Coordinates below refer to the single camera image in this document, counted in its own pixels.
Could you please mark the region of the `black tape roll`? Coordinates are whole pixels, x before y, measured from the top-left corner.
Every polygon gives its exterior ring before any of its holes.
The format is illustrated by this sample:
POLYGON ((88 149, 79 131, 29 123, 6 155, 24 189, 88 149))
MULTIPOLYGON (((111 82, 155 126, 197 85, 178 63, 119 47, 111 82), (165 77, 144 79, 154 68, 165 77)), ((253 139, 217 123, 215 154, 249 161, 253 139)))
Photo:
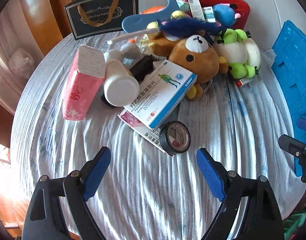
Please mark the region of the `black tape roll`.
POLYGON ((161 127, 159 141, 162 149, 173 156, 187 152, 192 139, 186 125, 179 121, 171 121, 161 127))

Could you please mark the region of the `red white box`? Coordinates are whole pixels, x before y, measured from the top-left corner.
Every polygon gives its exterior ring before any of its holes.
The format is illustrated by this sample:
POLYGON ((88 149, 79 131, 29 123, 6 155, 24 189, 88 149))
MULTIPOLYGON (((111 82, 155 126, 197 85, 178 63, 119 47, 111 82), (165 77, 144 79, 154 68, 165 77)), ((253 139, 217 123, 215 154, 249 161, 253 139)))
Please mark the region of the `red white box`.
POLYGON ((143 137, 146 141, 150 142, 157 149, 162 151, 163 153, 173 156, 171 153, 167 153, 163 148, 159 140, 159 135, 161 129, 158 128, 157 131, 152 131, 147 128, 143 123, 141 123, 136 117, 134 117, 129 111, 123 109, 120 113, 118 113, 118 118, 122 120, 125 124, 127 124, 133 131, 143 137))

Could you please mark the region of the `blue white medicine box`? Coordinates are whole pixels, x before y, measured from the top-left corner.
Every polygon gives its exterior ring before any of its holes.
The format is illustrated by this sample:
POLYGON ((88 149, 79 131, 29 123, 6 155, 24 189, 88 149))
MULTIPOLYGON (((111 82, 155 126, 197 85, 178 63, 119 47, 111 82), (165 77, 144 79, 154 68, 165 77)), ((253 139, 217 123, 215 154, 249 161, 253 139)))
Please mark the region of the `blue white medicine box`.
POLYGON ((197 75, 171 61, 156 61, 154 71, 139 86, 139 95, 124 108, 154 131, 196 83, 197 75))

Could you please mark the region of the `white medicine bottle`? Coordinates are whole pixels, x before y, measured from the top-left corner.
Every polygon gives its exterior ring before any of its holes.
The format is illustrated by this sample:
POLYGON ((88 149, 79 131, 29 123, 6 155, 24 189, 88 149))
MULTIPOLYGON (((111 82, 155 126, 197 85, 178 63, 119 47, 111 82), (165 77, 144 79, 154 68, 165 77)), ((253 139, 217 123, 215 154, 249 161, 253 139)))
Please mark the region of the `white medicine bottle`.
POLYGON ((129 74, 119 60, 106 63, 104 96, 108 103, 124 107, 132 103, 139 95, 139 83, 129 74))

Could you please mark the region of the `pink tissue pack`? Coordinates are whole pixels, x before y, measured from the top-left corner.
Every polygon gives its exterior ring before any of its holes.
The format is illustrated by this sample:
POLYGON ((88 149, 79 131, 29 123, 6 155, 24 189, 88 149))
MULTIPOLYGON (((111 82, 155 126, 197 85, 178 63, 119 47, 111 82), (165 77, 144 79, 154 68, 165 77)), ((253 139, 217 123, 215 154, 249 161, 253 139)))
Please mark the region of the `pink tissue pack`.
POLYGON ((105 66, 100 50, 83 44, 78 47, 63 89, 64 119, 80 121, 85 118, 105 80, 105 66))

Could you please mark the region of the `blue feather duster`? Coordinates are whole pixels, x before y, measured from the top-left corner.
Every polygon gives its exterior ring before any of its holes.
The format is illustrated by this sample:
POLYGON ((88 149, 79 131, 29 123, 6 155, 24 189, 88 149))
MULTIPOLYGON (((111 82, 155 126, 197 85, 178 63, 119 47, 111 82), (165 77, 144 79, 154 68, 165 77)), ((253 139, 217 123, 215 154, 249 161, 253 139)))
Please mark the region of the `blue feather duster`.
POLYGON ((179 38, 192 36, 200 31, 205 31, 210 35, 218 34, 219 32, 227 29, 223 25, 217 25, 216 23, 208 23, 205 21, 197 20, 194 18, 174 18, 166 22, 157 21, 157 27, 152 29, 144 29, 135 31, 132 33, 124 34, 115 37, 111 40, 107 40, 108 45, 113 45, 119 41, 127 40, 136 36, 144 34, 159 34, 160 32, 179 38))

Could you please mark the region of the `small red white packet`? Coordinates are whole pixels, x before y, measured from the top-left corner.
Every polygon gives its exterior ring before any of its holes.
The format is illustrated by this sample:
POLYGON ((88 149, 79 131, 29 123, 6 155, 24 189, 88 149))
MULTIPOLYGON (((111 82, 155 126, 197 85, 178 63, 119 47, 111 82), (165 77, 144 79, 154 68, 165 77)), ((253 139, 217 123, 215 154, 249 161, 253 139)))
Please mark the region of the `small red white packet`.
POLYGON ((236 80, 235 84, 236 84, 237 88, 241 88, 241 87, 245 86, 246 84, 248 84, 252 81, 253 81, 252 78, 244 77, 242 79, 236 80))

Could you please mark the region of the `green frog plush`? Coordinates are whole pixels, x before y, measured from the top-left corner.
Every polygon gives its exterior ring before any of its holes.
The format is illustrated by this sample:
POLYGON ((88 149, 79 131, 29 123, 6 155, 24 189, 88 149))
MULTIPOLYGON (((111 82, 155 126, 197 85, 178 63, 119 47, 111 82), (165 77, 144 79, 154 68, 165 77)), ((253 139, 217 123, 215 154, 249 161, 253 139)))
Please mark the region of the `green frog plush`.
POLYGON ((232 78, 255 77, 261 68, 261 53, 249 31, 226 29, 214 40, 217 54, 226 59, 232 78))

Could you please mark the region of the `striped white tablecloth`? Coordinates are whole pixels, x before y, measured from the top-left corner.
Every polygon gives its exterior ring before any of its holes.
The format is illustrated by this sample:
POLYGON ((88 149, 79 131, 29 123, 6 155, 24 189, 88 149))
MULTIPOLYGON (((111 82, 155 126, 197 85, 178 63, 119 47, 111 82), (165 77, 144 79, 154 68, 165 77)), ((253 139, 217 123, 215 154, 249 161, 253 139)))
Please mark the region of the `striped white tablecloth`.
POLYGON ((292 134, 287 103, 272 72, 272 50, 262 52, 260 73, 241 88, 214 78, 205 98, 182 100, 172 119, 184 123, 192 142, 170 157, 135 133, 96 96, 82 121, 62 117, 62 90, 77 48, 106 51, 111 34, 59 42, 37 66, 18 103, 11 135, 11 165, 19 196, 30 199, 43 174, 78 170, 99 149, 111 149, 110 166, 88 202, 107 239, 200 239, 219 208, 196 163, 206 148, 228 170, 246 178, 266 176, 281 216, 295 209, 306 185, 278 139, 292 134))

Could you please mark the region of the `blue round plush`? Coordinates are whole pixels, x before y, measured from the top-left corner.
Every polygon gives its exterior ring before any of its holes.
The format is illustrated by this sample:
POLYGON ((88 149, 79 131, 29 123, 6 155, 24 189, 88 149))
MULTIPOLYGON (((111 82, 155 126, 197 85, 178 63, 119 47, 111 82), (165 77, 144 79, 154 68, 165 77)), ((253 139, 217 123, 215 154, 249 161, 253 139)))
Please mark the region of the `blue round plush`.
POLYGON ((241 14, 234 11, 237 9, 237 5, 233 3, 219 3, 213 5, 212 9, 218 26, 229 28, 233 26, 239 18, 241 18, 241 14))

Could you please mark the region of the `small teal white box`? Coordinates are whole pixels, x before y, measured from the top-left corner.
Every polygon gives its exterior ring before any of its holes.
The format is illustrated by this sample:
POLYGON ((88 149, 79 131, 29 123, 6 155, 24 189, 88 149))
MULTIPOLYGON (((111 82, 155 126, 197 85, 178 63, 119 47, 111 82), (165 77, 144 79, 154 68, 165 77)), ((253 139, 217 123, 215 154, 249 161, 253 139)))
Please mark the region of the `small teal white box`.
POLYGON ((205 18, 205 21, 208 23, 215 23, 216 22, 216 17, 215 13, 213 11, 213 7, 203 7, 202 8, 203 15, 205 18))

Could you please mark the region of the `tall white green box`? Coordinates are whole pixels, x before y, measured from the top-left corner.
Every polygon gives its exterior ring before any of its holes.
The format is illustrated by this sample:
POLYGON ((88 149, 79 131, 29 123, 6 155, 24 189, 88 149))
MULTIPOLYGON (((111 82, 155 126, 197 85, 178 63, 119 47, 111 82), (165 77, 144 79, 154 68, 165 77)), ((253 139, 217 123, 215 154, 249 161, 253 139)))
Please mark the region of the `tall white green box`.
POLYGON ((190 12, 192 15, 192 18, 205 21, 205 17, 203 14, 203 10, 200 4, 200 0, 187 0, 190 7, 190 12))

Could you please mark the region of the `clear plastic bag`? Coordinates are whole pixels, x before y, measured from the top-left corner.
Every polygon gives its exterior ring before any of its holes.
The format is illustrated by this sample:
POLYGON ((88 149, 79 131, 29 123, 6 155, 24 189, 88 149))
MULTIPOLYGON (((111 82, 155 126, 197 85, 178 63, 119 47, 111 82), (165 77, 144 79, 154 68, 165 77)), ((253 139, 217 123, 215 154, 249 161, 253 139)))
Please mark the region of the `clear plastic bag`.
POLYGON ((12 73, 19 79, 28 80, 34 72, 34 59, 23 48, 18 48, 8 62, 12 73))

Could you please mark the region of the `orange pink plush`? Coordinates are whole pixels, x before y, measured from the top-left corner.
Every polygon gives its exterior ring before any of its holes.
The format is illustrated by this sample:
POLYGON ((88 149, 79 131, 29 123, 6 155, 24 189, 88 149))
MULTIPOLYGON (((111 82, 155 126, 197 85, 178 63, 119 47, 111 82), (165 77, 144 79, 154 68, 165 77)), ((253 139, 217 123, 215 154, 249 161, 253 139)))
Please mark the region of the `orange pink plush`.
POLYGON ((164 8, 165 7, 163 6, 150 7, 149 9, 142 11, 141 14, 153 14, 162 11, 164 8))

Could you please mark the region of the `black gift bag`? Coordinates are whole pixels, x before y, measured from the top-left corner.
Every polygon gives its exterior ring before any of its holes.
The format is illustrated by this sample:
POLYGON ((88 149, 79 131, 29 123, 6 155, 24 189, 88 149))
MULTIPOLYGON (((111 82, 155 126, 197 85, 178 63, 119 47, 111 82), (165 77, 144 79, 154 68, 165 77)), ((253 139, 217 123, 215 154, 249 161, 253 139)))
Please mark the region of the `black gift bag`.
POLYGON ((78 40, 121 31, 123 20, 138 13, 138 0, 75 0, 64 10, 72 35, 78 40))

